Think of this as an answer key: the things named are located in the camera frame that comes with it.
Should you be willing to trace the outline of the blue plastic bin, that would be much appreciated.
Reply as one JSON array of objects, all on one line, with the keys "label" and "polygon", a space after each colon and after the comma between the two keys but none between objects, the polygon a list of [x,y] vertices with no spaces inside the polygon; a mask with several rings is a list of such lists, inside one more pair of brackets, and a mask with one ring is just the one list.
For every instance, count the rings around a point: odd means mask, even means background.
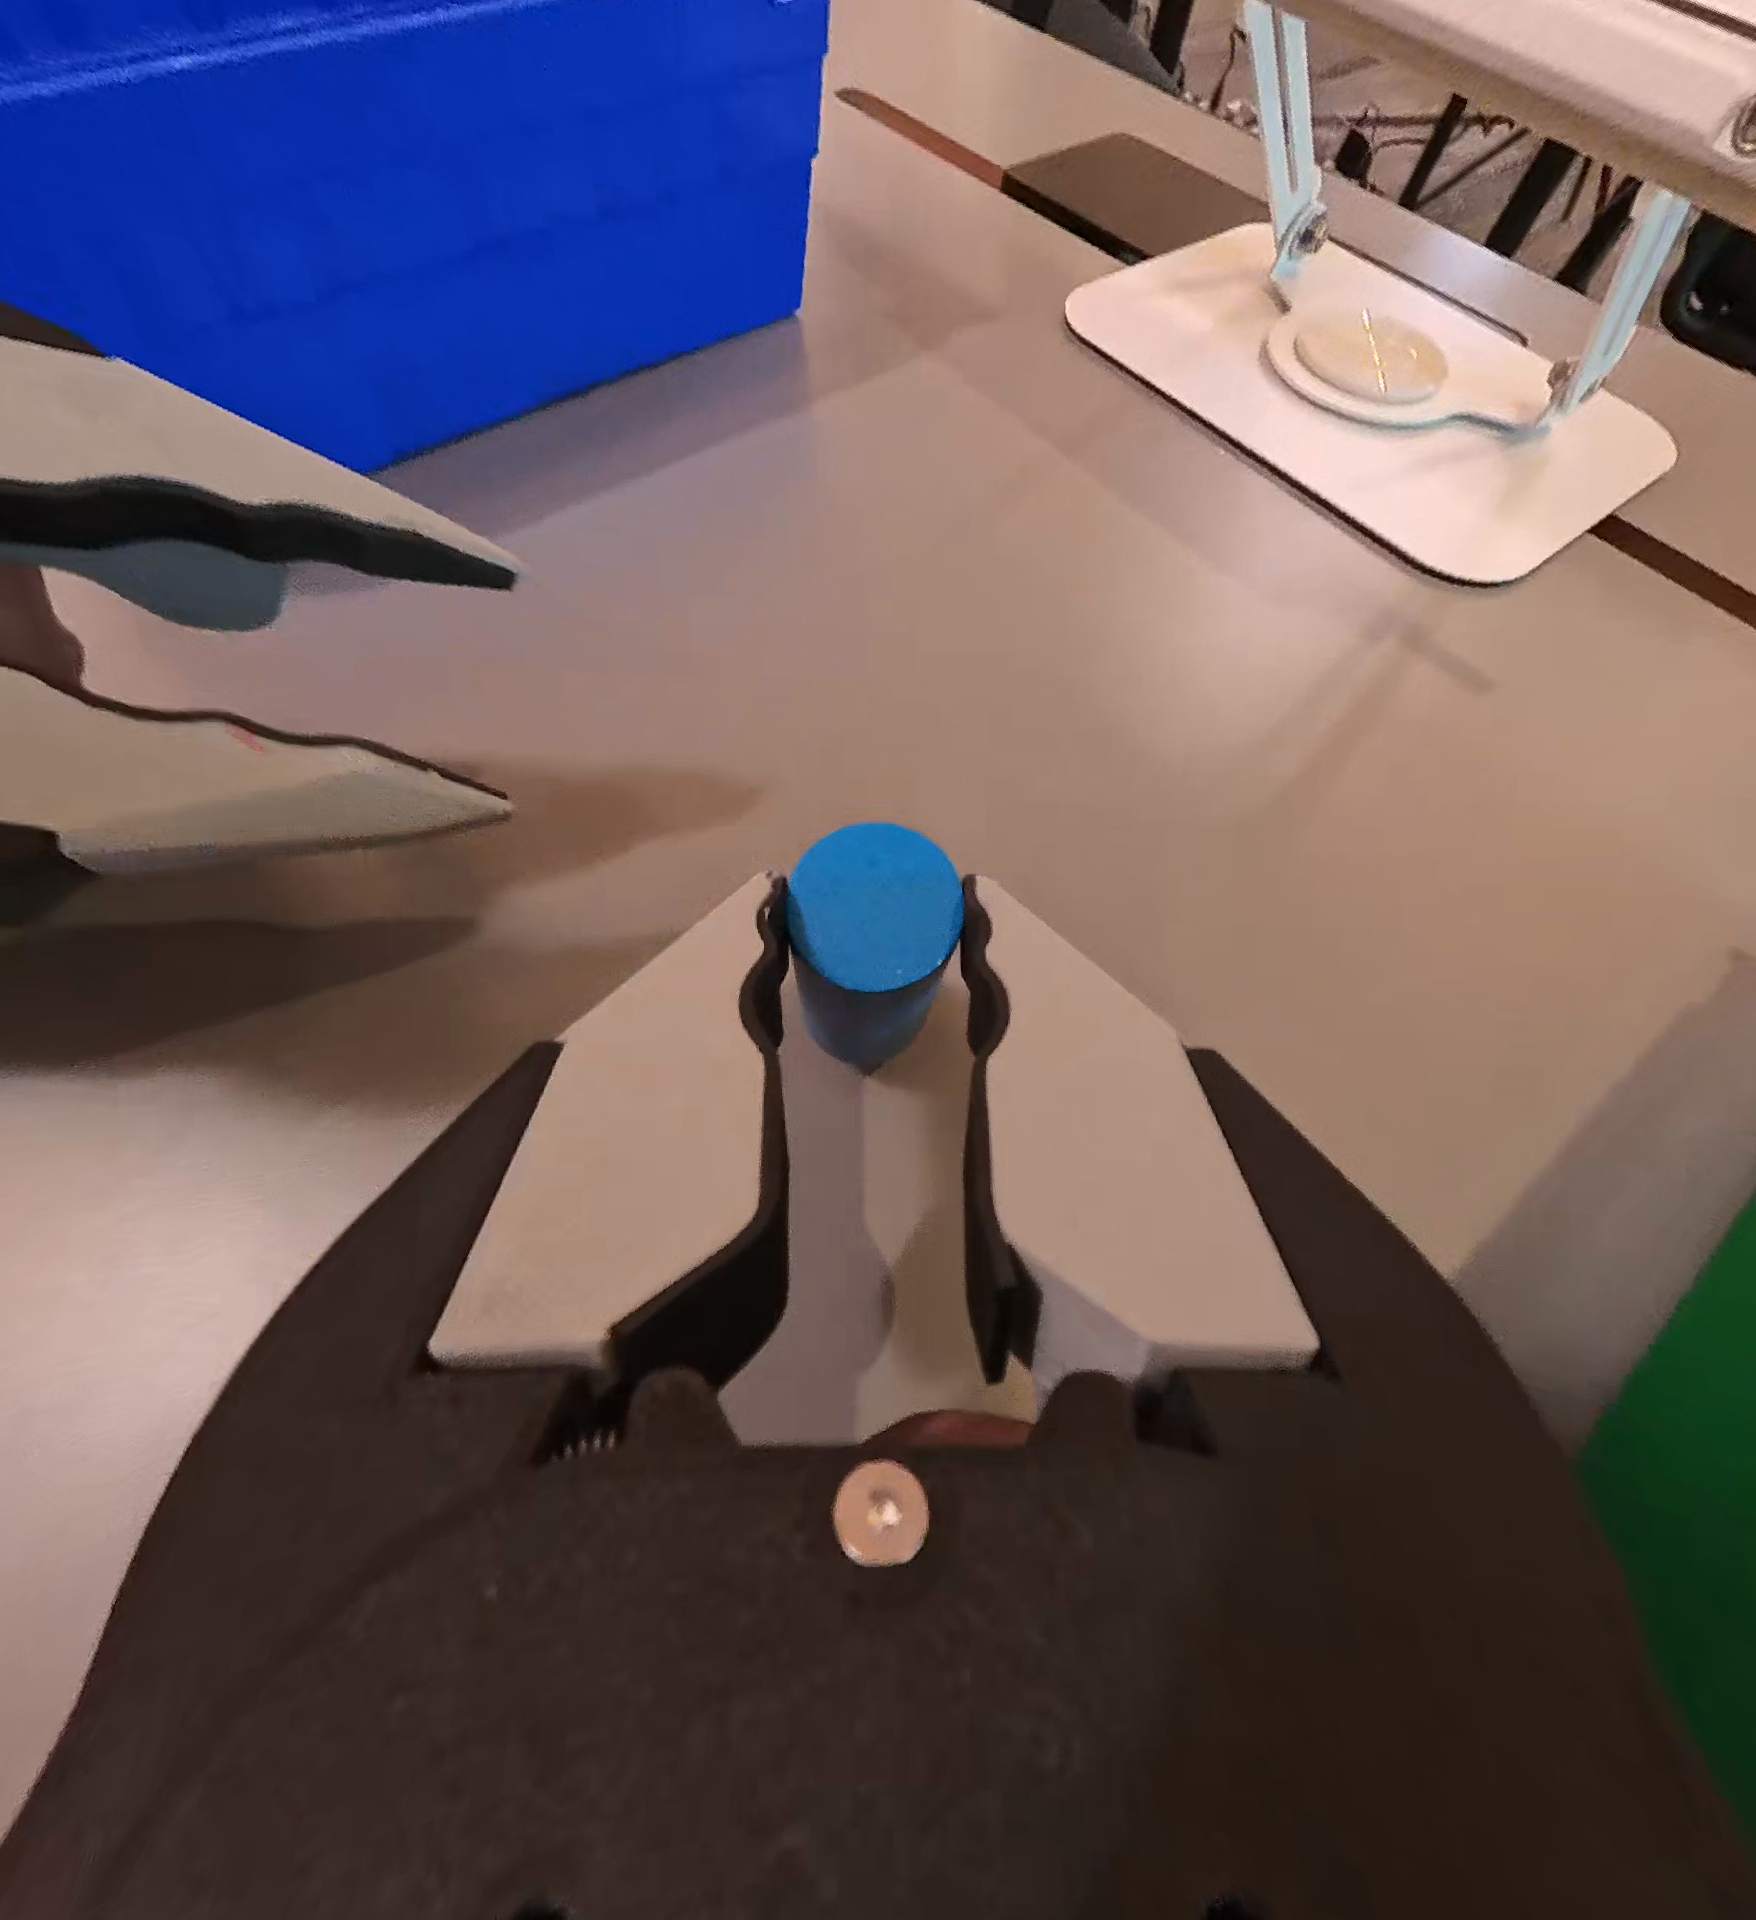
[{"label": "blue plastic bin", "polygon": [[363,471],[790,318],[825,1],[0,1],[0,301]]}]

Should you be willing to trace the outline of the blue wooden cylinder block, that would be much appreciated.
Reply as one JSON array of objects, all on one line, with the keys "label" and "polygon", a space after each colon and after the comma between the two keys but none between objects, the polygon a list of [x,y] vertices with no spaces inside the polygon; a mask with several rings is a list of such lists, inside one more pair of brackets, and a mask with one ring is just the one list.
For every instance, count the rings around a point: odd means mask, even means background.
[{"label": "blue wooden cylinder block", "polygon": [[875,1072],[911,1045],[960,948],[966,900],[916,829],[859,822],[814,841],[786,886],[799,1005],[812,1041]]}]

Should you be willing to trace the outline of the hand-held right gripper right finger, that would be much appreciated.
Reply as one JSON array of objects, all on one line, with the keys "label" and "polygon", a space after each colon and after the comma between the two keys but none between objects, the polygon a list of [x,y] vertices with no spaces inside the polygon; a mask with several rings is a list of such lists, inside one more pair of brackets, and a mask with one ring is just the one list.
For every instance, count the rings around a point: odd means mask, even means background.
[{"label": "hand-held right gripper right finger", "polygon": [[1310,1369],[1320,1334],[1175,1029],[963,883],[963,1301],[986,1382]]}]

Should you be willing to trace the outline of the green plastic bin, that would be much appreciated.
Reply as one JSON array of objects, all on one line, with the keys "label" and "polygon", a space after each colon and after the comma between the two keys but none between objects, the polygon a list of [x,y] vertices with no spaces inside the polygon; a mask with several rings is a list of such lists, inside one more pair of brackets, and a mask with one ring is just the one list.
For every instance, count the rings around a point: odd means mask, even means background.
[{"label": "green plastic bin", "polygon": [[1653,1664],[1756,1846],[1756,1189],[1579,1473]]}]

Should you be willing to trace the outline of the black desk grommet cover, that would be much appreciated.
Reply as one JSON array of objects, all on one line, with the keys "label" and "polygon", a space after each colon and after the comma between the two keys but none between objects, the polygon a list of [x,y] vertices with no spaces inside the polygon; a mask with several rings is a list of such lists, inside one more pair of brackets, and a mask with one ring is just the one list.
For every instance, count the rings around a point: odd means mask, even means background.
[{"label": "black desk grommet cover", "polygon": [[1126,131],[1011,166],[1003,193],[1126,266],[1268,223],[1258,196]]}]

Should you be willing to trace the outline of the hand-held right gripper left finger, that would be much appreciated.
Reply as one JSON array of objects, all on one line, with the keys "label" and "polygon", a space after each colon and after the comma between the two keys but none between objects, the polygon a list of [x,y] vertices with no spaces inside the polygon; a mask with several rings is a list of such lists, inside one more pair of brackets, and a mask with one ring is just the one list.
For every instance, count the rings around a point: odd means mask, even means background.
[{"label": "hand-held right gripper left finger", "polygon": [[789,1301],[785,881],[755,873],[557,1041],[430,1355],[690,1369],[721,1388]]}]

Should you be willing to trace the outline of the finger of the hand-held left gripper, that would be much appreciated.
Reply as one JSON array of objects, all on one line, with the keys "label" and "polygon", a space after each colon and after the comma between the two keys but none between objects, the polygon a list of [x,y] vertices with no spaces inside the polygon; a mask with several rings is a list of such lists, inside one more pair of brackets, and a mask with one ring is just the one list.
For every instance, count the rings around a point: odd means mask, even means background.
[{"label": "finger of the hand-held left gripper", "polygon": [[261,631],[293,574],[508,591],[512,554],[115,356],[0,335],[0,562]]},{"label": "finger of the hand-held left gripper", "polygon": [[363,851],[487,829],[514,805],[377,742],[158,711],[0,666],[0,829],[96,876]]}]

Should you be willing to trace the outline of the person's left hand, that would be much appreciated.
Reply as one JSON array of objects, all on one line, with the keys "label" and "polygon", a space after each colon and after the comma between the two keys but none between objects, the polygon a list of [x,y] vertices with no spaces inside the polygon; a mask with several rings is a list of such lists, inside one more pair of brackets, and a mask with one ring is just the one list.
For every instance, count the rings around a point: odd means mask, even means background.
[{"label": "person's left hand", "polygon": [[81,641],[59,617],[38,566],[0,561],[0,668],[81,692]]}]

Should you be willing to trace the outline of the white document stand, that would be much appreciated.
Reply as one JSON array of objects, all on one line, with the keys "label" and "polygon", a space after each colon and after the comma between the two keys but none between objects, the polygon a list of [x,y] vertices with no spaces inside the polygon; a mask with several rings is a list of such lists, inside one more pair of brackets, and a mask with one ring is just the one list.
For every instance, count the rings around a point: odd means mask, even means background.
[{"label": "white document stand", "polygon": [[[1606,390],[1690,217],[1756,225],[1756,3],[1239,3],[1267,217],[1084,283],[1071,335],[1425,574],[1527,578],[1661,479]],[[1308,25],[1422,63],[1639,179],[1579,349],[1551,358],[1331,234]]]}]

